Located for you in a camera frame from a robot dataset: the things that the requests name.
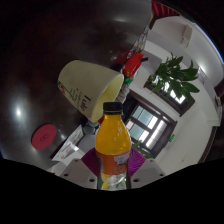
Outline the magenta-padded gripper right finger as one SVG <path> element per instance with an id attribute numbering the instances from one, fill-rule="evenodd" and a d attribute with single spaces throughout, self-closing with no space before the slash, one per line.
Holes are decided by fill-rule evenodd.
<path id="1" fill-rule="evenodd" d="M 131 150 L 128 161 L 128 183 L 130 189 L 144 187 L 165 176 L 166 174 L 154 159 L 146 159 L 137 150 Z"/>

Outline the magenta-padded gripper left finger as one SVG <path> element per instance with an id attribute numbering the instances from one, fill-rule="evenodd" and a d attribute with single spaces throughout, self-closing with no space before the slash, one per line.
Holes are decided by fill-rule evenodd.
<path id="1" fill-rule="evenodd" d="M 96 189 L 100 162 L 96 150 L 89 150 L 81 159 L 74 158 L 60 175 L 61 178 L 78 186 Z"/>

